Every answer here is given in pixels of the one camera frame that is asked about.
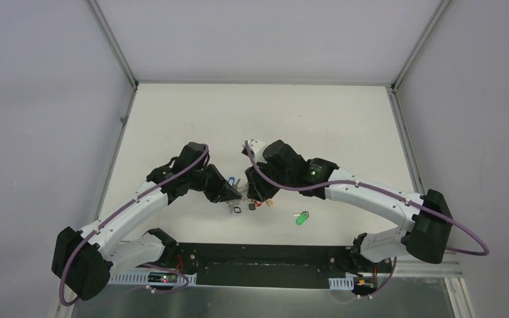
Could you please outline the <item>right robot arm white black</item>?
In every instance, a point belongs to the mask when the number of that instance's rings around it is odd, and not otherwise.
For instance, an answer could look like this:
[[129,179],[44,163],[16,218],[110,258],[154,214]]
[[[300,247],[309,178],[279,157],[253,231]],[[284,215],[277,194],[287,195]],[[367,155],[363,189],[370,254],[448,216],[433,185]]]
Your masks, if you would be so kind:
[[398,191],[358,178],[322,158],[304,159],[277,140],[266,144],[248,139],[242,153],[249,157],[247,196],[257,201],[273,198],[278,191],[297,192],[353,205],[395,224],[380,233],[363,233],[351,247],[351,266],[367,271],[386,258],[410,255],[429,264],[442,262],[452,229],[452,215],[442,193]]

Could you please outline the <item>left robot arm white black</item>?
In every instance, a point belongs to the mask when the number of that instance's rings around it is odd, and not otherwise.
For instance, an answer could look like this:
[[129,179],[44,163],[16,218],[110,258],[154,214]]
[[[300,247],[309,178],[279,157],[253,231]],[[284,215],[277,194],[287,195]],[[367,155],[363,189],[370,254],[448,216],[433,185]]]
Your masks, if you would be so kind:
[[140,187],[118,208],[83,226],[58,233],[52,272],[60,279],[58,298],[63,306],[87,301],[107,285],[111,276],[154,262],[171,266],[176,251],[155,233],[124,243],[123,239],[153,214],[189,191],[211,203],[242,198],[214,164],[206,144],[189,142],[169,163],[153,169]]

